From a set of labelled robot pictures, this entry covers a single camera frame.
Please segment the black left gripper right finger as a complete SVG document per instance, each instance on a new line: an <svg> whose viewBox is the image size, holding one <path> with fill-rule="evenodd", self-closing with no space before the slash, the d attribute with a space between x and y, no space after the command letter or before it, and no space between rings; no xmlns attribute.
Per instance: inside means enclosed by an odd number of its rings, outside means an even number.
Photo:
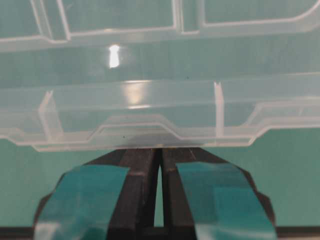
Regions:
<svg viewBox="0 0 320 240"><path fill-rule="evenodd" d="M171 240L274 240L275 214L250 173L201 148L162 150Z"/></svg>

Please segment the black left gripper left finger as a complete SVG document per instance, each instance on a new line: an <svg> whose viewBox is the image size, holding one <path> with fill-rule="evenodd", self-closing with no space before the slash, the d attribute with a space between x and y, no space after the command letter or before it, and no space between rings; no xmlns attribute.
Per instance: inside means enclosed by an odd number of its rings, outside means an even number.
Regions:
<svg viewBox="0 0 320 240"><path fill-rule="evenodd" d="M36 240L136 240L154 223L159 151L114 150L62 174L39 203Z"/></svg>

